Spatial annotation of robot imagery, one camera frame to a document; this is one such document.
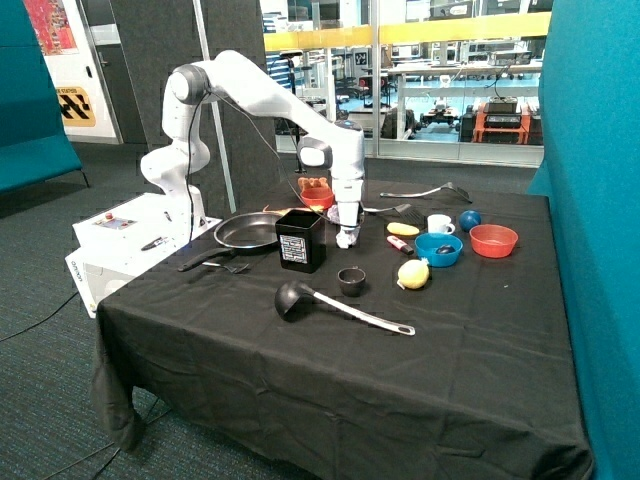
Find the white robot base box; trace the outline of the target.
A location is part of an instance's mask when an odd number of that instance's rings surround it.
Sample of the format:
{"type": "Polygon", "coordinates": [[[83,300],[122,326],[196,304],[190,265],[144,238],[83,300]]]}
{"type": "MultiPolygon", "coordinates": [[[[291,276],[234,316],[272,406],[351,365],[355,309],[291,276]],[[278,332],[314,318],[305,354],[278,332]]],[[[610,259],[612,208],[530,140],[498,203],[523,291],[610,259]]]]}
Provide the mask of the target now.
{"type": "Polygon", "coordinates": [[[66,257],[88,315],[131,280],[220,223],[197,210],[175,211],[163,194],[144,193],[73,225],[80,247],[66,257]]]}

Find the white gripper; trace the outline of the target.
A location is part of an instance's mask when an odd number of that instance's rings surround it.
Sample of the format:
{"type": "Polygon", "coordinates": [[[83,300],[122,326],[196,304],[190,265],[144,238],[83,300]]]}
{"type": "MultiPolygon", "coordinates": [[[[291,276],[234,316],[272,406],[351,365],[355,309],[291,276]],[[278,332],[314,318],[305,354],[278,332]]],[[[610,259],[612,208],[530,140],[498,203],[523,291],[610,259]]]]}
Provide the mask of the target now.
{"type": "Polygon", "coordinates": [[[334,199],[342,226],[358,225],[363,185],[364,180],[362,178],[333,179],[334,199]]]}

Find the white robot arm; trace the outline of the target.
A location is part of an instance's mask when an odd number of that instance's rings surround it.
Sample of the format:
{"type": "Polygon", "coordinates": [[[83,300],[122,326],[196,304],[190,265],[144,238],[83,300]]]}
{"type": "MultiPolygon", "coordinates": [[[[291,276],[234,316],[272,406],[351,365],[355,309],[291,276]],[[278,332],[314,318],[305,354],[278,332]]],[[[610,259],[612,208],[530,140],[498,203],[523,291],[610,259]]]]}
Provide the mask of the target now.
{"type": "Polygon", "coordinates": [[[182,65],[169,76],[161,127],[170,144],[141,160],[145,178],[166,196],[165,210],[173,226],[188,232],[204,215],[196,191],[187,188],[186,175],[210,160],[209,149],[199,135],[201,107],[225,97],[253,116],[284,118],[302,127],[307,135],[297,147],[300,159],[308,166],[315,160],[325,161],[340,225],[345,229],[358,225],[364,183],[362,127],[351,121],[328,121],[248,58],[226,50],[213,60],[182,65]]]}

